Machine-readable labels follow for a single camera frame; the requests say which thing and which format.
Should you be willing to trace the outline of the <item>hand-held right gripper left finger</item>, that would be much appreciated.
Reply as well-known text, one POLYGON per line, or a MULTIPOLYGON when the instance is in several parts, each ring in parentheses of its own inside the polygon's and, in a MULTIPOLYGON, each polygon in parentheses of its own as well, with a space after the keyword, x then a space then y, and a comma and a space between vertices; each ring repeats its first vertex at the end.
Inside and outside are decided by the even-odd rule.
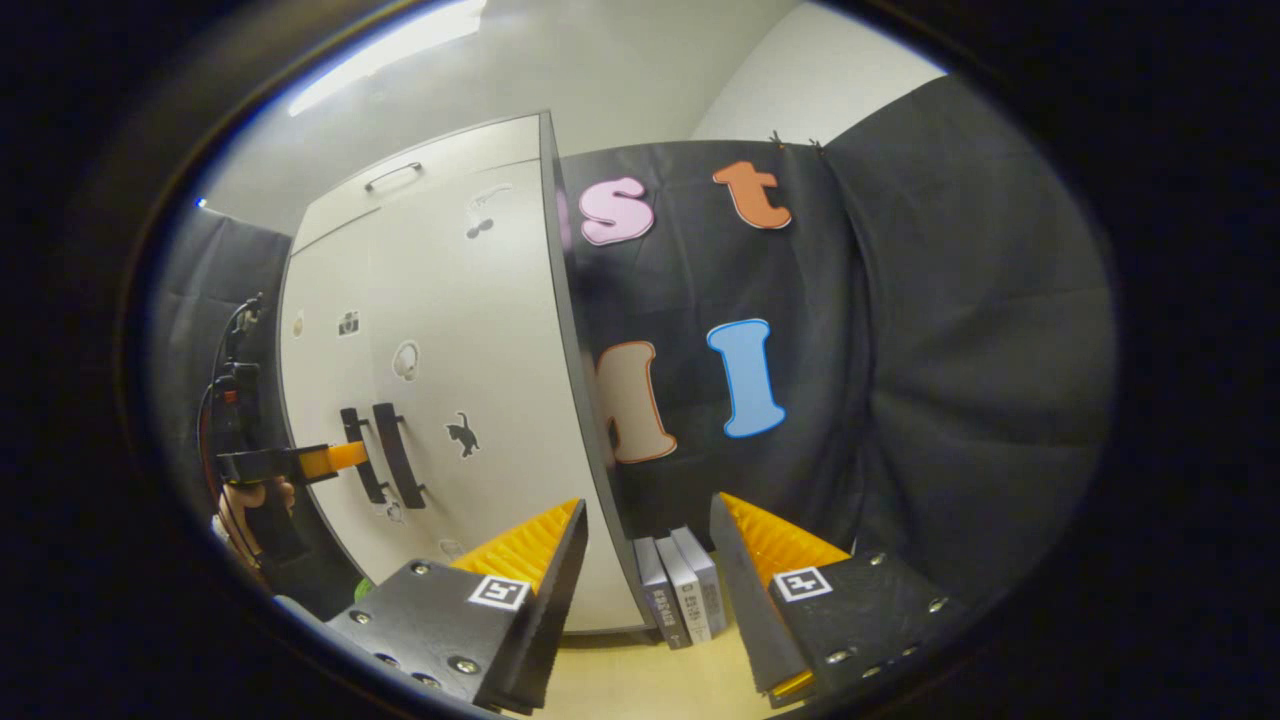
POLYGON ((545 703, 588 539, 572 498, 453 562, 408 561, 323 633, 422 697, 530 715, 545 703))

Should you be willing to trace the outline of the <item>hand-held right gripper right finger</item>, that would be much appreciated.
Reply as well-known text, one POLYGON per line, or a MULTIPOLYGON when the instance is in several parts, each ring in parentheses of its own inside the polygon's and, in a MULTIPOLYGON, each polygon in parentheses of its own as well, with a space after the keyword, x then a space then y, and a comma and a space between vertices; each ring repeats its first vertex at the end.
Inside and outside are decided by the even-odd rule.
POLYGON ((968 623, 956 594, 878 547, 841 550, 723 492, 708 528, 753 680, 774 708, 877 691, 968 623))

